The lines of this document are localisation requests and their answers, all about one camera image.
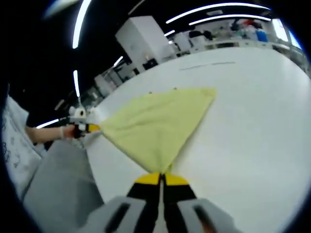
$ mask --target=tabletop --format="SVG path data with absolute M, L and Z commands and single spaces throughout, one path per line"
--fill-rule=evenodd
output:
M 242 232 L 280 232 L 311 184 L 311 81 L 282 54 L 226 48 L 187 55 L 133 77 L 95 109 L 96 121 L 150 91 L 215 87 L 217 96 L 173 163 L 197 197 L 229 214 Z M 103 136 L 87 145 L 105 201 L 145 174 Z

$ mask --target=yellow cloth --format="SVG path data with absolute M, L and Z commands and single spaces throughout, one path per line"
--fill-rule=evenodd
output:
M 145 170 L 165 172 L 215 96 L 211 88 L 148 94 L 103 121 L 101 129 Z

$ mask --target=ceiling light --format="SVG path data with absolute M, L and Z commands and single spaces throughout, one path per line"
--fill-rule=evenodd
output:
M 137 3 L 137 4 L 133 7 L 133 9 L 130 10 L 130 12 L 128 13 L 128 15 L 132 14 L 132 13 L 136 10 L 136 8 L 138 8 L 144 1 L 146 1 L 146 0 L 141 0 L 139 3 Z
M 54 110 L 55 110 L 55 111 L 58 110 L 59 107 L 60 107 L 64 102 L 65 102 L 64 100 L 61 100 L 61 101 L 57 104 L 57 106 L 54 108 Z
M 214 17 L 208 17 L 208 18 L 204 18 L 198 21 L 194 21 L 192 23 L 190 23 L 189 25 L 193 25 L 193 24 L 197 24 L 197 23 L 202 23 L 205 21 L 210 21 L 210 20 L 214 20 L 214 19 L 219 19 L 219 18 L 235 18 L 235 17 L 240 17 L 240 18 L 255 18 L 255 19 L 261 19 L 261 20 L 265 20 L 265 21 L 271 21 L 270 18 L 266 18 L 266 17 L 262 17 L 262 16 L 253 16 L 253 15 L 224 15 L 224 16 L 214 16 Z
M 78 47 L 83 19 L 84 19 L 84 16 L 86 15 L 86 11 L 90 3 L 91 3 L 91 0 L 84 0 L 79 10 L 76 25 L 74 27 L 74 32 L 73 32 L 73 40 L 72 40 L 73 49 Z
M 174 18 L 171 18 L 169 20 L 166 21 L 166 23 L 171 23 L 181 17 L 187 16 L 189 14 L 192 14 L 194 12 L 198 12 L 198 11 L 203 11 L 206 9 L 211 9 L 211 8 L 215 8 L 215 7 L 222 7 L 222 6 L 248 6 L 248 7 L 255 7 L 255 8 L 262 8 L 262 9 L 267 9 L 269 10 L 269 8 L 264 7 L 264 6 L 259 6 L 259 5 L 255 5 L 255 4 L 249 4 L 249 3 L 242 3 L 242 2 L 228 2 L 228 3 L 219 3 L 219 4 L 213 4 L 213 5 L 208 5 L 208 6 L 202 6 L 196 9 L 193 9 L 191 11 L 187 11 L 185 13 L 182 13 L 178 16 L 175 16 Z
M 113 67 L 116 67 L 122 59 L 123 56 L 119 57 L 119 59 L 113 64 Z
M 170 34 L 173 34 L 174 32 L 175 32 L 175 30 L 171 30 L 170 32 L 165 33 L 164 36 L 168 36 L 168 35 L 170 35 Z
M 75 4 L 79 0 L 55 0 L 46 10 L 43 17 L 48 18 L 51 17 L 62 10 L 66 9 L 67 7 Z
M 47 122 L 47 123 L 44 123 L 44 124 L 42 124 L 42 125 L 38 125 L 36 128 L 37 128 L 37 129 L 41 129 L 41 128 L 45 127 L 45 126 L 52 125 L 52 124 L 54 124 L 54 123 L 56 123 L 56 122 L 59 122 L 59 119 L 51 120 L 51 121 L 49 121 L 49 122 Z
M 80 97 L 79 83 L 78 83 L 78 71 L 77 70 L 75 70 L 73 72 L 73 80 L 74 80 L 74 88 L 76 89 L 77 97 Z

